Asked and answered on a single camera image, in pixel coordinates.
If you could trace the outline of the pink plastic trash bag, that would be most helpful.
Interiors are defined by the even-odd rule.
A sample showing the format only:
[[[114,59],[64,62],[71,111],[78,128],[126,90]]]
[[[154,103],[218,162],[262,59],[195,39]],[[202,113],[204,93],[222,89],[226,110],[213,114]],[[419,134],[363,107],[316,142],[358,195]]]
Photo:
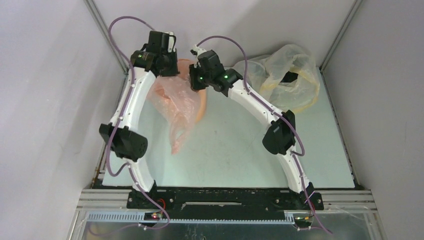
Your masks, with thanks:
[[[177,154],[194,128],[201,106],[200,95],[179,76],[158,77],[147,99],[168,123],[171,154]]]

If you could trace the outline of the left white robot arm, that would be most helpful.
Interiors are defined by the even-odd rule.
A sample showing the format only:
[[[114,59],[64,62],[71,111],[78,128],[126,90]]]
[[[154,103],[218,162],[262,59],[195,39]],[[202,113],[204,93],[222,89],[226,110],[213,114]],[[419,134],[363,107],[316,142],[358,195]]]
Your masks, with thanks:
[[[141,192],[138,201],[145,208],[156,206],[158,194],[152,191],[156,182],[147,166],[148,139],[141,134],[139,120],[156,79],[179,74],[176,40],[172,31],[152,30],[148,42],[140,50],[125,56],[129,69],[123,96],[109,123],[102,123],[99,127],[100,136],[108,148],[105,156],[110,158],[111,154],[115,154],[123,161],[117,172],[113,172],[107,163],[109,175],[116,177],[127,168],[133,180],[133,188]]]

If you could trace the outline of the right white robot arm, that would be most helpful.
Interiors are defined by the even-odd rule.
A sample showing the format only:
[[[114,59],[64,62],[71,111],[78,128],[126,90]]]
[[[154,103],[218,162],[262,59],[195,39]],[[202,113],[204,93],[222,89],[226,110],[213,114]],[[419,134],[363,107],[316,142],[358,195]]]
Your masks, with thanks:
[[[192,90],[212,87],[244,107],[265,127],[262,144],[277,157],[285,173],[292,192],[291,204],[304,209],[310,204],[315,188],[298,159],[300,154],[296,151],[296,144],[301,141],[296,132],[294,113],[272,106],[247,83],[245,76],[233,68],[224,68],[215,51],[195,46],[190,52],[195,56],[195,63],[189,66]]]

